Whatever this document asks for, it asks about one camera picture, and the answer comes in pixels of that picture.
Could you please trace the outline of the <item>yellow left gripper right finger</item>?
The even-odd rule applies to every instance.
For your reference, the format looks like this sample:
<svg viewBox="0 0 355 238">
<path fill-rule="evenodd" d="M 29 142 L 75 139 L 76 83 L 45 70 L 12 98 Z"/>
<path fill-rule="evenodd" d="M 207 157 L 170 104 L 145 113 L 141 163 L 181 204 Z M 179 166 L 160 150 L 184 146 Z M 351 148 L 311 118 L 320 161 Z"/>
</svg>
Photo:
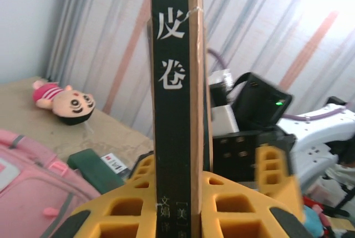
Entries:
<svg viewBox="0 0 355 238">
<path fill-rule="evenodd" d="M 202 175 L 202 238 L 313 238 L 288 205 L 211 172 Z"/>
</svg>

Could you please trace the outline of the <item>pink school backpack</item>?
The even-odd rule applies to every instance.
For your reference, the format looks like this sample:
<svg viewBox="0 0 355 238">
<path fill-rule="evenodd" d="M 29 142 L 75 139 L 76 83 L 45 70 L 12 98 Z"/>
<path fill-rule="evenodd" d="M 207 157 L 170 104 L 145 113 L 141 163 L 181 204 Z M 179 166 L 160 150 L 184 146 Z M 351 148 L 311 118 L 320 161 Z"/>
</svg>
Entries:
<svg viewBox="0 0 355 238">
<path fill-rule="evenodd" d="M 0 129 L 0 238 L 50 238 L 100 193 L 46 146 Z"/>
</svg>

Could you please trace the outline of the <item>dark green pencil case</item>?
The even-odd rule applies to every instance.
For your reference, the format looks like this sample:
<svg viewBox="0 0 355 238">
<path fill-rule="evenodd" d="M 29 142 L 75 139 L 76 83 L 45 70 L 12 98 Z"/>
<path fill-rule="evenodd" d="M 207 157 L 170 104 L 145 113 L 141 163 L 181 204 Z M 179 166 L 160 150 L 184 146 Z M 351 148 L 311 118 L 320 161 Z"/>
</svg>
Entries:
<svg viewBox="0 0 355 238">
<path fill-rule="evenodd" d="M 93 149 L 70 155 L 67 164 L 101 194 L 124 185 L 130 174 L 130 169 L 114 154 L 99 156 Z"/>
</svg>

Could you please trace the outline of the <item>striped curtain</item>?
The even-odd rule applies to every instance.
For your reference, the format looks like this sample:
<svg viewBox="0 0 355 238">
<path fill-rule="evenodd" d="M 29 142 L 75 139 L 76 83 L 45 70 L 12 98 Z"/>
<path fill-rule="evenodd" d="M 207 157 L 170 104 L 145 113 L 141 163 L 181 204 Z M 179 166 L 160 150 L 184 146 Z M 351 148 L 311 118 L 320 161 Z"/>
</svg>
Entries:
<svg viewBox="0 0 355 238">
<path fill-rule="evenodd" d="M 288 113 L 330 96 L 355 111 L 355 0 L 204 0 L 206 38 L 234 78 L 255 72 L 294 96 Z M 150 0 L 65 0 L 46 77 L 152 137 Z"/>
</svg>

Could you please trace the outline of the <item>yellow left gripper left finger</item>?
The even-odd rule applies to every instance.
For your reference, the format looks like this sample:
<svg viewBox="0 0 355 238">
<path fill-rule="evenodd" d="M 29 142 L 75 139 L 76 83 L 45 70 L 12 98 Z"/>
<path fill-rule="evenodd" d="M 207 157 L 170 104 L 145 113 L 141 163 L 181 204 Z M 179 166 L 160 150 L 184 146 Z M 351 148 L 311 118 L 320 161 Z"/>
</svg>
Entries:
<svg viewBox="0 0 355 238">
<path fill-rule="evenodd" d="M 138 178 L 76 208 L 54 238 L 156 238 L 155 179 Z"/>
</svg>

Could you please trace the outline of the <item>black book with Chinese title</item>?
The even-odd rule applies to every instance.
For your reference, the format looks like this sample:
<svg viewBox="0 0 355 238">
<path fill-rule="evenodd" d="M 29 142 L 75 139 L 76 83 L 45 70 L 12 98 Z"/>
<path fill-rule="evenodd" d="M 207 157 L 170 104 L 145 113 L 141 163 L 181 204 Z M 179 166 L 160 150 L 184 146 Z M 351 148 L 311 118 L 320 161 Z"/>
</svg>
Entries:
<svg viewBox="0 0 355 238">
<path fill-rule="evenodd" d="M 202 238 L 203 0 L 151 0 L 157 238 Z"/>
</svg>

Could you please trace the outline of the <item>pink cartoon plush head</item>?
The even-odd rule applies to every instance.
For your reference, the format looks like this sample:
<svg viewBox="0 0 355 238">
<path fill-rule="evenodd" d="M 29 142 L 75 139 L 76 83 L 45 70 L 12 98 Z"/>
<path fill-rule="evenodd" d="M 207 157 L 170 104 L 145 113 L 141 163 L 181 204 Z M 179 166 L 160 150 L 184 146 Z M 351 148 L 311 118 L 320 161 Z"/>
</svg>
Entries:
<svg viewBox="0 0 355 238">
<path fill-rule="evenodd" d="M 57 82 L 37 80 L 32 88 L 35 105 L 50 110 L 65 125 L 87 121 L 95 109 L 95 100 L 91 94 L 75 90 L 70 85 L 62 88 Z"/>
</svg>

